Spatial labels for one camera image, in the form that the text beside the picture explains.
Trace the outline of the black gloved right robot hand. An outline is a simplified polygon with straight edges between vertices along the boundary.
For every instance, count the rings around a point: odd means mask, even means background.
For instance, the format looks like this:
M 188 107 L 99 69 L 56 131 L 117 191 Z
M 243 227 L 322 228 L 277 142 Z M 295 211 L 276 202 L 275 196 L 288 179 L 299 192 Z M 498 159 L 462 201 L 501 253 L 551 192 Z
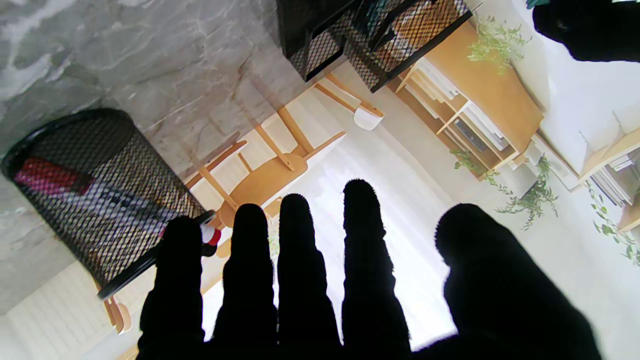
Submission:
M 139 360 L 599 360 L 584 315 L 506 227 L 473 203 L 439 219 L 435 247 L 449 268 L 443 286 L 457 332 L 410 348 L 394 293 L 381 207 L 372 186 L 343 189 L 342 336 L 327 296 L 325 260 L 301 194 L 279 212 L 274 268 L 262 208 L 238 208 L 222 270 L 222 305 L 210 340 L 202 328 L 202 231 L 172 219 L 160 240 L 153 289 L 142 306 Z

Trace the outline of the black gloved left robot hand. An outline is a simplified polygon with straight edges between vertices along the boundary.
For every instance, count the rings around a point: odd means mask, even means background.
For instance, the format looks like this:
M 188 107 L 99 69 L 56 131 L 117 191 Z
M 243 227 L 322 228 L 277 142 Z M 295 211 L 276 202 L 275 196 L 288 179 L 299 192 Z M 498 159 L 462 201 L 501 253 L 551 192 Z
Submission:
M 640 4 L 613 0 L 528 0 L 534 29 L 580 62 L 640 61 Z

